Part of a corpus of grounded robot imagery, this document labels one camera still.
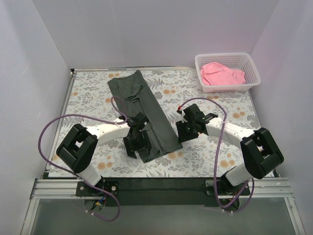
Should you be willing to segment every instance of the gray trousers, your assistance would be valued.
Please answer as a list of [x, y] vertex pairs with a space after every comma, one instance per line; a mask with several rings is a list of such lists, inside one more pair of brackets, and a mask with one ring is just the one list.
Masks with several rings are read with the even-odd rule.
[[152, 124], [144, 129], [148, 130], [147, 134], [152, 146], [150, 155], [142, 159], [144, 163], [182, 148], [170, 122], [139, 70], [127, 77], [113, 78], [108, 85], [112, 95], [123, 100], [125, 108], [117, 101], [119, 110], [128, 117], [134, 117], [142, 112]]

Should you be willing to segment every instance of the pink towel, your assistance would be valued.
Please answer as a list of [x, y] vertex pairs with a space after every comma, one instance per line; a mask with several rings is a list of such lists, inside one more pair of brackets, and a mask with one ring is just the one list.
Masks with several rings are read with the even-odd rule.
[[232, 70], [220, 63], [203, 65], [200, 71], [202, 82], [208, 86], [245, 84], [245, 72]]

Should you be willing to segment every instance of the table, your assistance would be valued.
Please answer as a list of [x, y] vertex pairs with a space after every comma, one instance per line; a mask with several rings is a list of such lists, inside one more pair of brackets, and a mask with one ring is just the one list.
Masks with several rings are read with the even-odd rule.
[[[182, 102], [192, 97], [207, 97], [215, 100], [226, 109], [227, 121], [233, 124], [245, 128], [260, 128], [249, 92], [205, 94], [202, 92], [195, 69], [140, 70], [176, 133], [175, 123], [181, 119], [176, 110]], [[133, 69], [77, 72], [65, 113], [114, 120], [118, 113], [111, 106], [112, 94], [107, 82], [114, 77], [124, 77], [134, 72]], [[195, 102], [205, 114], [215, 113], [223, 117], [222, 111], [215, 104], [205, 100]], [[76, 123], [81, 123], [83, 126], [99, 124], [80, 117], [68, 117], [62, 120], [52, 148], [54, 154], [51, 154], [52, 161], [60, 166], [67, 167], [55, 155], [56, 147]], [[182, 149], [144, 164], [141, 159], [127, 156], [122, 139], [112, 140], [96, 148], [91, 163], [103, 177], [213, 177], [217, 142], [218, 138], [201, 134], [195, 140], [182, 143]], [[217, 176], [241, 163], [243, 163], [241, 150], [223, 142]], [[69, 173], [53, 166], [47, 169], [49, 177], [71, 177]]]

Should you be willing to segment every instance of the clothing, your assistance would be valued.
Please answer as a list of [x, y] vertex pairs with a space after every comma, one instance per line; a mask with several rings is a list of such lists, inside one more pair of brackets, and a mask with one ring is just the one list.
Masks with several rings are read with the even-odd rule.
[[182, 148], [170, 122], [139, 70], [127, 77], [113, 78], [108, 85], [112, 95], [119, 97], [124, 102], [125, 108], [120, 102], [117, 102], [119, 110], [129, 117], [135, 117], [142, 112], [152, 124], [143, 129], [147, 130], [152, 146], [150, 155], [146, 156], [138, 151], [144, 163]]
[[220, 63], [203, 65], [200, 71], [202, 82], [208, 86], [245, 84], [245, 72], [232, 70]]

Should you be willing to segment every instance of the cable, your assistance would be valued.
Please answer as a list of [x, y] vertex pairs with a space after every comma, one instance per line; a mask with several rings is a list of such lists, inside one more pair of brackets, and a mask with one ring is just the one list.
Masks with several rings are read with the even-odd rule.
[[[249, 181], [247, 181], [244, 186], [239, 190], [239, 192], [237, 193], [237, 195], [225, 206], [223, 206], [220, 203], [219, 200], [219, 196], [218, 196], [218, 191], [217, 191], [217, 179], [216, 179], [216, 174], [217, 174], [217, 165], [218, 165], [218, 158], [219, 158], [219, 152], [220, 152], [220, 147], [221, 147], [221, 143], [222, 143], [222, 139], [223, 139], [223, 134], [224, 134], [224, 128], [225, 128], [225, 121], [227, 119], [227, 112], [226, 110], [217, 102], [208, 99], [208, 98], [203, 98], [203, 97], [195, 97], [195, 98], [191, 98], [188, 99], [187, 101], [183, 102], [182, 105], [179, 106], [179, 110], [182, 108], [182, 106], [184, 106], [187, 102], [191, 101], [191, 100], [196, 100], [196, 99], [204, 99], [204, 100], [208, 100], [211, 101], [212, 103], [216, 104], [224, 113], [224, 119], [223, 119], [223, 123], [222, 123], [222, 128], [221, 128], [221, 134], [220, 134], [220, 138], [219, 138], [219, 142], [217, 144], [217, 148], [216, 148], [216, 153], [215, 153], [215, 162], [214, 162], [214, 174], [213, 174], [213, 182], [214, 182], [214, 194], [215, 194], [215, 199], [219, 205], [220, 208], [222, 209], [226, 209], [228, 207], [230, 207], [241, 195], [241, 193], [244, 191], [244, 189], [246, 188], [246, 186], [248, 185]], [[252, 190], [251, 190], [251, 194], [250, 197], [248, 199], [248, 201], [246, 202], [246, 204], [240, 208], [239, 210], [237, 210], [236, 212], [241, 211], [242, 209], [244, 209], [248, 203], [250, 202], [251, 198], [252, 198], [252, 194], [254, 192], [254, 180], [252, 179]]]
[[[71, 173], [71, 174], [75, 175], [77, 178], [79, 178], [79, 175], [77, 175], [77, 174], [74, 173], [73, 171], [68, 170], [68, 169], [66, 169], [66, 168], [64, 168], [64, 167], [61, 167], [61, 166], [59, 166], [59, 165], [56, 165], [55, 163], [53, 163], [52, 161], [50, 161], [50, 160], [44, 155], [44, 153], [43, 153], [43, 151], [42, 151], [42, 149], [41, 149], [41, 141], [42, 141], [43, 135], [44, 135], [46, 129], [47, 129], [52, 123], [54, 123], [55, 121], [57, 121], [57, 120], [59, 120], [59, 119], [61, 119], [61, 118], [65, 118], [65, 117], [83, 117], [83, 118], [88, 118], [88, 119], [91, 119], [91, 120], [103, 122], [103, 123], [106, 123], [106, 124], [112, 124], [112, 125], [126, 123], [127, 120], [128, 120], [127, 116], [126, 116], [124, 113], [122, 113], [121, 111], [119, 111], [119, 110], [117, 109], [117, 107], [116, 107], [116, 106], [114, 105], [114, 103], [113, 103], [113, 101], [115, 101], [116, 99], [118, 99], [120, 102], [122, 102], [122, 100], [121, 100], [120, 98], [118, 98], [118, 97], [116, 97], [116, 96], [112, 96], [112, 98], [111, 98], [111, 104], [112, 104], [113, 108], [114, 108], [119, 114], [121, 114], [121, 115], [125, 118], [124, 121], [115, 123], [115, 122], [112, 122], [112, 121], [105, 121], [105, 120], [102, 120], [102, 119], [98, 119], [98, 118], [94, 118], [94, 117], [89, 117], [89, 116], [82, 115], [82, 114], [65, 114], [65, 115], [61, 115], [61, 116], [59, 116], [59, 117], [56, 117], [55, 119], [53, 119], [53, 120], [51, 120], [50, 122], [48, 122], [48, 124], [43, 128], [42, 132], [40, 133], [39, 139], [38, 139], [38, 151], [39, 151], [40, 156], [41, 156], [47, 163], [49, 163], [50, 165], [52, 165], [52, 166], [54, 166], [54, 167], [56, 167], [56, 168], [59, 168], [59, 169], [61, 169], [61, 170], [64, 170], [64, 171], [66, 171], [66, 172], [68, 172], [68, 173]], [[120, 214], [120, 210], [121, 210], [120, 204], [119, 204], [117, 198], [116, 198], [113, 194], [111, 194], [110, 192], [105, 191], [105, 190], [103, 190], [103, 189], [100, 189], [100, 188], [98, 188], [98, 187], [96, 187], [96, 186], [91, 185], [91, 184], [90, 184], [89, 182], [87, 182], [86, 180], [84, 180], [83, 182], [84, 182], [86, 185], [88, 185], [89, 187], [91, 187], [91, 188], [93, 188], [93, 189], [96, 189], [96, 190], [98, 190], [98, 191], [100, 191], [100, 192], [103, 192], [104, 194], [107, 194], [108, 196], [110, 196], [111, 198], [113, 198], [113, 199], [115, 200], [116, 204], [117, 204], [117, 214], [116, 214], [116, 216], [115, 216], [114, 218], [112, 218], [112, 219], [105, 218], [105, 217], [103, 217], [103, 216], [101, 216], [101, 215], [99, 215], [99, 214], [93, 213], [93, 212], [90, 211], [90, 210], [88, 210], [88, 212], [89, 212], [89, 213], [92, 213], [93, 215], [95, 215], [95, 216], [99, 217], [100, 219], [103, 219], [103, 220], [105, 220], [105, 221], [107, 221], [107, 222], [112, 222], [112, 221], [116, 220], [116, 219], [118, 218], [118, 216], [119, 216], [119, 214]]]

